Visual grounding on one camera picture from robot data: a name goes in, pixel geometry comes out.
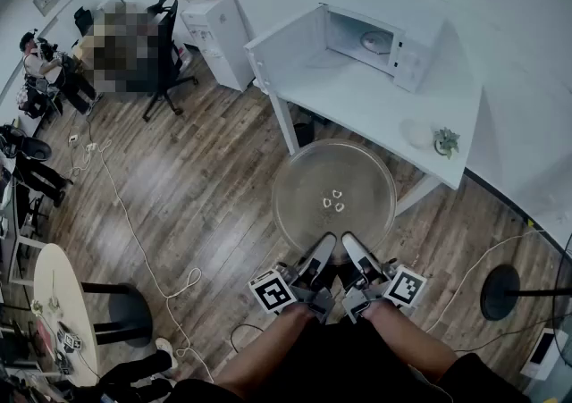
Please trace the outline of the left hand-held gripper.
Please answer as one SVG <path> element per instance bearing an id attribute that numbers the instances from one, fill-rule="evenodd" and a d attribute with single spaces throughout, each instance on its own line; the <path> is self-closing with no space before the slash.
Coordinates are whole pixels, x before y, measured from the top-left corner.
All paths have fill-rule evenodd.
<path id="1" fill-rule="evenodd" d="M 302 265 L 277 262 L 251 280 L 248 286 L 259 305 L 267 313 L 279 314 L 286 306 L 302 304 L 325 323 L 333 309 L 333 297 L 327 287 L 320 286 L 318 276 L 328 264 L 336 241 L 332 233 L 325 233 Z"/>

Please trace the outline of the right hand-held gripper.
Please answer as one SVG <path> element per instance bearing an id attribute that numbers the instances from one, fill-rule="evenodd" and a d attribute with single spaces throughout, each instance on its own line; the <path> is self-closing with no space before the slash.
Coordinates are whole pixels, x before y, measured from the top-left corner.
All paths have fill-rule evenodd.
<path id="1" fill-rule="evenodd" d="M 379 263 L 351 233 L 341 237 L 349 259 L 357 268 L 357 279 L 345 290 L 342 305 L 353 323 L 373 302 L 388 300 L 397 308 L 413 307 L 425 288 L 425 277 L 396 258 Z"/>

